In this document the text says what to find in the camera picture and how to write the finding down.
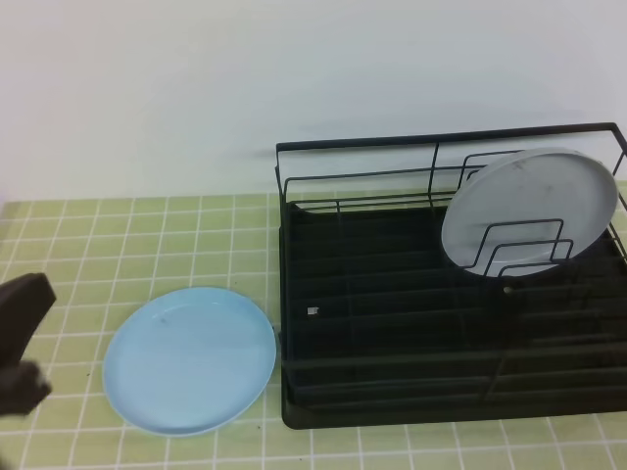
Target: plate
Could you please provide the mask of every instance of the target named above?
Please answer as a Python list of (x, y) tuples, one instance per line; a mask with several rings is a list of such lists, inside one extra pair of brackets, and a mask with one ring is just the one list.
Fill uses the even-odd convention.
[(264, 313), (231, 291), (171, 292), (135, 311), (111, 341), (105, 394), (128, 423), (166, 436), (211, 431), (264, 390), (276, 357)]
[[(559, 260), (594, 243), (617, 200), (616, 182), (600, 162), (563, 148), (518, 152), (488, 164), (456, 192), (442, 226), (442, 245), (452, 262), (475, 274), (533, 274), (555, 266), (554, 248), (553, 259)], [(572, 240), (572, 248), (567, 242), (541, 243), (556, 239), (560, 222), (554, 220), (495, 226), (479, 252), (491, 223), (541, 219), (563, 220), (559, 239)], [(526, 242), (540, 243), (497, 249)], [(514, 267), (519, 264), (535, 265)]]

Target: green tile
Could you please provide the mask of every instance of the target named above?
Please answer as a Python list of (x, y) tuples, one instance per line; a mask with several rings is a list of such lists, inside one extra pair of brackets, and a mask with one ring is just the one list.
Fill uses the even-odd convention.
[(408, 455), (365, 455), (363, 457), (363, 470), (391, 469), (410, 470), (410, 457)]
[(56, 338), (31, 338), (24, 352), (24, 358), (36, 362), (50, 362), (56, 346)]
[(550, 444), (553, 435), (546, 418), (504, 419), (507, 439), (512, 445)]
[(499, 421), (464, 421), (457, 423), (462, 447), (504, 446), (506, 441)]
[(357, 428), (313, 430), (313, 453), (355, 453), (359, 451)]
[(167, 232), (194, 232), (198, 228), (197, 212), (175, 212), (166, 217)]
[(270, 209), (267, 217), (268, 227), (275, 228), (281, 226), (281, 213), (279, 209)]
[(308, 458), (288, 458), (281, 460), (267, 460), (266, 470), (310, 470), (312, 463)]
[(153, 277), (157, 257), (122, 258), (118, 279)]
[(281, 389), (280, 387), (265, 388), (265, 417), (281, 417)]
[(189, 287), (189, 279), (187, 278), (155, 279), (155, 285), (153, 286), (153, 299), (187, 287)]
[(159, 235), (129, 235), (124, 245), (124, 254), (156, 255), (159, 251)]
[(72, 282), (78, 275), (79, 260), (48, 261), (46, 274), (52, 282)]
[(98, 201), (95, 199), (68, 201), (64, 216), (95, 215), (97, 210)]
[(134, 215), (128, 233), (159, 233), (163, 225), (163, 214)]
[(267, 252), (236, 252), (232, 254), (231, 272), (265, 272)]
[(126, 431), (121, 445), (121, 463), (161, 462), (166, 457), (166, 438), (140, 431)]
[(50, 259), (82, 258), (87, 247), (87, 238), (74, 238), (71, 240), (55, 240), (50, 252)]
[(270, 193), (270, 194), (268, 194), (267, 195), (267, 204), (271, 208), (278, 208), (279, 205), (281, 204), (281, 200), (279, 198), (278, 193)]
[(58, 237), (84, 237), (91, 233), (92, 217), (65, 218), (59, 225)]
[(505, 450), (472, 450), (461, 454), (464, 470), (511, 470)]
[(233, 232), (233, 250), (265, 250), (267, 232), (261, 230), (235, 230)]
[(26, 218), (31, 204), (30, 202), (7, 203), (2, 207), (2, 218)]
[(105, 310), (103, 305), (70, 307), (64, 332), (99, 333), (105, 321)]
[(161, 242), (161, 253), (194, 253), (195, 245), (195, 233), (168, 233)]
[[(94, 374), (96, 375), (92, 378), (92, 384), (96, 377), (101, 377), (101, 374), (98, 374), (95, 370)], [(121, 418), (115, 411), (113, 411), (109, 405), (107, 397), (101, 396), (87, 398), (85, 413), (81, 422), (81, 426), (83, 428), (116, 428), (121, 426), (121, 424)]]
[[(59, 220), (50, 220), (47, 218), (36, 218), (22, 222), (3, 222), (0, 225), (0, 236), (2, 238), (18, 238), (25, 240), (27, 238), (52, 238), (57, 231)], [(24, 232), (20, 236), (20, 229), (24, 226)]]
[(598, 441), (601, 439), (599, 426), (591, 414), (557, 416), (551, 418), (557, 440), (561, 443), (572, 441)]
[(53, 394), (84, 394), (87, 390), (90, 371), (91, 365), (53, 367), (49, 376)]
[(117, 257), (121, 253), (123, 241), (122, 235), (92, 238), (87, 249), (87, 257)]
[(264, 274), (232, 274), (231, 289), (243, 296), (260, 299), (265, 297)]
[(200, 215), (201, 230), (230, 230), (233, 225), (233, 211), (207, 211)]
[(50, 251), (50, 240), (20, 241), (16, 249), (14, 260), (29, 261), (32, 259), (46, 259)]
[(237, 420), (240, 419), (262, 419), (264, 417), (264, 394), (258, 397), (253, 404), (251, 404), (246, 411), (240, 414), (237, 417)]
[(193, 255), (168, 255), (159, 257), (156, 276), (189, 276), (192, 272), (193, 258)]
[(627, 469), (627, 444), (610, 444), (609, 449), (611, 451), (612, 458), (614, 459), (614, 463), (616, 464), (616, 469)]
[(76, 284), (72, 304), (74, 306), (105, 304), (109, 300), (112, 287), (113, 282), (79, 282)]
[(72, 292), (74, 290), (73, 284), (52, 284), (52, 290), (57, 296), (55, 306), (67, 306), (70, 304)]
[(228, 273), (228, 253), (197, 255), (194, 261), (194, 275)]
[(141, 304), (136, 305), (109, 305), (105, 330), (118, 330), (124, 322), (138, 309)]
[(172, 439), (169, 461), (206, 460), (214, 456), (214, 433), (185, 439)]
[(600, 413), (599, 421), (607, 439), (627, 440), (627, 412)]
[(63, 213), (63, 201), (35, 201), (32, 203), (30, 218), (57, 217)]
[(266, 209), (235, 210), (235, 228), (265, 228), (267, 226)]
[(451, 423), (410, 424), (411, 448), (455, 447), (455, 434)]
[(192, 287), (228, 287), (226, 276), (197, 276), (192, 278)]
[(254, 423), (231, 423), (219, 429), (217, 458), (257, 457), (262, 454), (262, 427)]
[(200, 209), (199, 196), (169, 198), (168, 212), (197, 211)]
[(413, 456), (413, 468), (416, 470), (459, 470), (461, 466), (457, 452), (438, 452), (415, 454)]
[(236, 208), (259, 208), (267, 205), (266, 194), (244, 194), (235, 196)]
[(2, 468), (20, 468), (22, 453), (26, 444), (26, 435), (0, 436), (0, 455), (2, 455)]
[(116, 284), (112, 302), (145, 302), (150, 295), (151, 281), (123, 281)]
[(132, 199), (105, 199), (100, 203), (101, 215), (118, 215), (130, 213)]
[[(197, 468), (188, 468), (189, 465), (169, 465), (168, 468), (170, 470), (209, 470), (206, 466), (202, 464), (192, 465), (192, 467)], [(258, 461), (223, 461), (216, 462), (216, 470), (262, 470), (262, 462)]]
[(205, 196), (202, 198), (203, 209), (229, 209), (233, 207), (233, 196)]
[(561, 470), (554, 447), (514, 448), (511, 458), (516, 470)]
[(113, 465), (118, 458), (121, 431), (78, 434), (72, 465)]
[(622, 211), (615, 213), (611, 223), (616, 230), (621, 232), (627, 230), (627, 214)]
[(603, 445), (564, 446), (561, 455), (568, 470), (611, 470), (612, 466)]
[(277, 384), (277, 385), (281, 384), (280, 357), (276, 358), (276, 361), (274, 363), (274, 369), (272, 370), (272, 373), (270, 374), (270, 380), (268, 381), (268, 383), (269, 384)]
[(0, 242), (0, 259), (8, 261), (13, 256), (17, 242)]
[(34, 413), (31, 413), (29, 416), (3, 416), (0, 419), (0, 431), (28, 431), (31, 427), (33, 416)]
[(55, 362), (84, 362), (91, 361), (98, 346), (98, 335), (67, 336), (62, 338), (57, 350)]
[(267, 271), (279, 272), (280, 258), (278, 251), (270, 250), (267, 254)]
[(39, 408), (36, 429), (74, 429), (82, 407), (82, 398), (46, 399)]
[(41, 323), (37, 327), (37, 335), (56, 335), (61, 331), (63, 320), (66, 316), (66, 310), (61, 308), (52, 308), (46, 316), (43, 317)]
[(164, 212), (166, 210), (166, 198), (140, 198), (135, 200), (133, 211), (143, 212)]
[(16, 261), (12, 262), (5, 270), (6, 279), (15, 279), (16, 277), (30, 274), (31, 272), (42, 272), (45, 261)]
[(122, 235), (126, 233), (129, 215), (108, 215), (96, 218), (94, 235)]
[(198, 234), (197, 252), (228, 252), (231, 249), (231, 232), (201, 232)]
[(73, 433), (33, 434), (30, 438), (25, 466), (68, 466), (73, 439)]
[(316, 467), (324, 470), (360, 470), (358, 457), (324, 457), (315, 460)]
[(116, 277), (118, 260), (110, 259), (86, 259), (80, 271), (81, 281), (108, 281)]
[(278, 272), (271, 272), (267, 276), (267, 294), (271, 298), (277, 298), (280, 294), (281, 278)]
[(267, 247), (269, 250), (279, 249), (278, 230), (270, 229), (267, 232)]
[(407, 450), (405, 426), (368, 426), (362, 428), (364, 452)]
[[(105, 358), (105, 354), (107, 353), (107, 349), (109, 348), (109, 344), (111, 340), (114, 338), (114, 333), (105, 333), (102, 335), (102, 343), (100, 344), (100, 348), (98, 348), (98, 354), (96, 355), (96, 360), (103, 360)], [(97, 373), (94, 379), (100, 379), (102, 377), (102, 371)], [(96, 385), (93, 385), (92, 392), (95, 391)]]

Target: white plate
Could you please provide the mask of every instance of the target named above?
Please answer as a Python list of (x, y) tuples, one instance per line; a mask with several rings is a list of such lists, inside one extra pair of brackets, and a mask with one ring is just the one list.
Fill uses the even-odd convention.
[[(497, 277), (508, 266), (550, 262), (552, 243), (495, 249), (500, 244), (554, 240), (559, 223), (491, 228), (476, 259), (488, 225), (561, 218), (564, 223), (559, 239), (573, 241), (573, 258), (601, 236), (617, 200), (611, 173), (583, 154), (562, 148), (518, 152), (485, 166), (459, 189), (444, 218), (442, 245), (458, 266), (472, 266), (466, 270)], [(568, 249), (567, 243), (557, 244), (554, 259), (565, 259)], [(495, 256), (490, 263), (492, 253)], [(553, 266), (511, 267), (503, 275), (523, 276)]]

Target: drying rack tray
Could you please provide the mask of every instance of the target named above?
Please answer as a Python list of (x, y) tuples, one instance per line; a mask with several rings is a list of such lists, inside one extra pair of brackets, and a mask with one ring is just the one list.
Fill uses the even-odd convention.
[[(536, 131), (435, 136), (431, 166), (409, 170), (430, 173), (427, 190), (407, 195), (288, 202), (289, 181), (307, 177), (281, 185), (277, 166), (282, 400), (289, 426), (627, 409), (627, 257), (613, 226), (576, 258), (552, 260), (558, 265), (524, 278), (469, 274), (441, 247), (441, 205), (455, 194), (433, 184), (442, 170), (442, 142), (608, 131), (623, 149), (614, 173), (627, 147), (614, 124)], [(404, 145), (399, 139), (424, 144), (432, 137), (278, 144), (277, 155), (320, 146)], [(458, 171), (461, 184), (482, 166), (468, 164), (472, 157), (509, 152), (466, 155), (445, 170)]]

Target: tile grout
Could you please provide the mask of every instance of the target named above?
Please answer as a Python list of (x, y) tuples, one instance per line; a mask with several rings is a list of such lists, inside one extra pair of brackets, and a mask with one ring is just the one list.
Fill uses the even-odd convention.
[[(135, 203), (136, 203), (136, 200), (133, 199), (133, 201), (131, 202), (131, 205), (130, 205), (131, 213), (133, 213), (133, 209), (135, 207)], [(126, 235), (128, 234), (128, 230), (130, 229), (131, 221), (132, 221), (132, 216), (130, 216), (128, 218), (128, 222), (126, 223)], [(164, 213), (164, 221), (162, 222), (162, 224), (163, 225), (166, 224), (166, 214), (165, 213)], [(122, 254), (120, 255), (120, 258), (118, 259), (118, 266), (116, 268), (116, 272), (120, 271), (121, 258), (122, 258)], [(113, 295), (114, 295), (114, 292), (116, 290), (116, 285), (115, 285), (116, 282), (117, 282), (117, 279), (114, 280), (114, 285), (111, 288), (111, 294), (110, 294), (109, 302), (113, 299)], [(123, 445), (124, 445), (125, 430), (126, 430), (126, 422), (124, 421), (122, 423), (122, 429), (121, 429), (121, 432), (120, 432), (120, 440), (118, 441), (118, 449), (117, 449), (117, 453), (116, 453), (116, 468), (120, 468), (121, 452), (122, 452), (122, 448), (123, 448)]]
[(509, 465), (511, 466), (511, 470), (516, 470), (516, 466), (513, 463), (513, 456), (511, 455), (511, 448), (509, 446), (509, 437), (507, 436), (506, 427), (503, 424), (503, 419), (499, 420), (499, 426), (501, 428), (501, 432), (503, 433), (503, 439), (505, 440), (505, 443), (506, 443), (506, 452), (507, 452), (507, 459), (509, 460)]
[[(58, 218), (57, 226), (56, 226), (56, 228), (55, 228), (55, 233), (54, 233), (54, 235), (52, 236), (52, 239), (51, 239), (51, 241), (50, 241), (50, 247), (48, 248), (48, 251), (46, 252), (46, 253), (47, 253), (47, 257), (50, 257), (50, 255), (51, 255), (51, 253), (52, 253), (52, 247), (53, 247), (53, 245), (54, 245), (54, 240), (56, 239), (56, 235), (59, 233), (59, 230), (60, 230), (61, 225), (62, 225), (62, 223), (63, 223), (63, 220), (64, 220), (64, 214), (65, 214), (65, 212), (66, 212), (66, 208), (67, 208), (67, 207), (68, 207), (68, 202), (67, 202), (67, 201), (65, 201), (65, 202), (64, 202), (64, 204), (63, 204), (63, 208), (62, 208), (62, 210), (61, 210), (61, 215), (60, 215), (60, 216), (59, 216), (59, 218)], [(22, 230), (24, 230), (24, 229), (25, 229), (25, 227), (26, 227), (26, 223), (24, 223), (24, 225), (23, 225), (23, 227), (22, 227)], [(86, 253), (87, 253), (87, 245), (85, 245), (85, 249), (84, 249), (84, 251), (83, 251), (83, 255), (85, 255)], [(80, 265), (78, 266), (78, 272), (80, 272), (80, 269), (81, 269), (81, 268), (82, 268), (82, 261), (80, 262)], [(73, 288), (72, 288), (72, 293), (71, 293), (71, 296), (73, 295), (74, 290), (75, 290), (75, 285), (74, 285), (74, 286), (73, 286)], [(64, 312), (63, 321), (62, 321), (62, 323), (61, 323), (61, 333), (63, 333), (63, 331), (64, 331), (64, 329), (65, 329), (65, 327), (66, 327), (66, 323), (68, 322), (69, 311), (70, 311), (70, 309), (67, 307), (67, 308), (66, 308), (66, 311)], [(46, 375), (46, 377), (50, 376), (50, 372), (52, 371), (52, 363), (54, 363), (55, 358), (56, 358), (56, 356), (57, 356), (57, 354), (58, 354), (58, 352), (59, 352), (59, 345), (60, 345), (60, 344), (61, 344), (61, 337), (57, 338), (57, 341), (55, 342), (55, 347), (54, 347), (54, 349), (52, 350), (52, 355), (51, 355), (51, 357), (50, 357), (50, 365), (46, 368), (46, 374), (45, 374), (45, 375)], [(33, 413), (33, 416), (32, 416), (32, 422), (30, 423), (30, 429), (29, 429), (28, 434), (26, 435), (26, 440), (25, 440), (25, 442), (24, 442), (24, 448), (23, 448), (23, 453), (22, 453), (22, 459), (21, 459), (21, 461), (20, 461), (20, 467), (21, 467), (21, 468), (23, 468), (23, 467), (24, 467), (24, 465), (25, 465), (25, 461), (26, 461), (26, 459), (27, 459), (27, 457), (28, 457), (28, 450), (30, 449), (30, 442), (32, 441), (32, 434), (33, 434), (33, 430), (34, 430), (34, 428), (35, 428), (35, 426), (36, 426), (36, 424), (37, 424), (37, 419), (39, 418), (39, 414), (41, 413), (41, 408), (42, 408), (42, 403), (40, 403), (40, 404), (38, 405), (38, 407), (35, 409), (35, 411), (34, 411), (34, 413)]]
[(545, 421), (547, 422), (547, 426), (549, 426), (549, 432), (551, 433), (551, 437), (553, 438), (553, 442), (557, 450), (557, 459), (559, 460), (559, 466), (561, 467), (561, 470), (566, 470), (566, 465), (564, 463), (564, 456), (561, 453), (561, 447), (559, 446), (559, 441), (557, 440), (557, 434), (555, 433), (555, 429), (553, 428), (553, 423), (551, 422), (551, 418), (547, 416), (545, 418)]
[(614, 461), (614, 457), (611, 453), (611, 449), (607, 444), (607, 439), (605, 438), (605, 430), (601, 424), (601, 420), (599, 419), (599, 415), (597, 413), (593, 413), (593, 419), (595, 423), (597, 423), (597, 427), (599, 428), (599, 433), (601, 434), (601, 439), (603, 440), (603, 446), (605, 447), (605, 452), (607, 453), (607, 458), (609, 459), (609, 464), (611, 465), (612, 470), (616, 470), (616, 462)]
[[(130, 213), (133, 212), (133, 208), (135, 205), (135, 200), (132, 200), (130, 203)], [(102, 203), (98, 203), (98, 208), (96, 210), (96, 213), (98, 213), (98, 211), (101, 209), (102, 207)], [(128, 222), (126, 225), (126, 232), (128, 232), (128, 228), (130, 227), (130, 222), (132, 220), (132, 216), (130, 216), (128, 218)], [(121, 246), (121, 251), (120, 253), (123, 253), (123, 249), (126, 243), (126, 238), (124, 237), (122, 239), (122, 246)], [(109, 303), (111, 302), (111, 299), (113, 298), (114, 292), (116, 290), (116, 279), (118, 278), (118, 274), (120, 272), (120, 266), (121, 266), (121, 259), (122, 259), (122, 255), (120, 254), (120, 256), (118, 257), (118, 264), (116, 266), (116, 273), (114, 274), (114, 279), (111, 285), (111, 292), (109, 293)], [(89, 391), (91, 389), (91, 383), (93, 381), (93, 377), (94, 377), (94, 373), (96, 370), (96, 360), (98, 359), (98, 357), (100, 356), (100, 350), (103, 346), (103, 338), (105, 335), (105, 328), (107, 327), (107, 319), (109, 318), (109, 310), (111, 308), (111, 306), (109, 305), (109, 303), (107, 304), (107, 306), (105, 307), (105, 314), (103, 316), (102, 319), (102, 324), (100, 326), (100, 332), (98, 333), (98, 342), (96, 343), (96, 349), (93, 355), (93, 361), (91, 364), (91, 367), (89, 369), (89, 379), (87, 379), (87, 385), (85, 387), (85, 394), (82, 400), (82, 404), (80, 406), (80, 413), (78, 414), (78, 424), (76, 425), (76, 431), (74, 432), (74, 436), (72, 439), (72, 446), (70, 447), (70, 456), (68, 457), (68, 463), (70, 465), (72, 465), (73, 463), (73, 459), (74, 459), (74, 453), (76, 450), (76, 443), (78, 442), (78, 436), (80, 433), (80, 428), (82, 426), (82, 420), (84, 419), (84, 415), (85, 415), (85, 409), (87, 408), (87, 402), (88, 402), (88, 398), (89, 398)]]

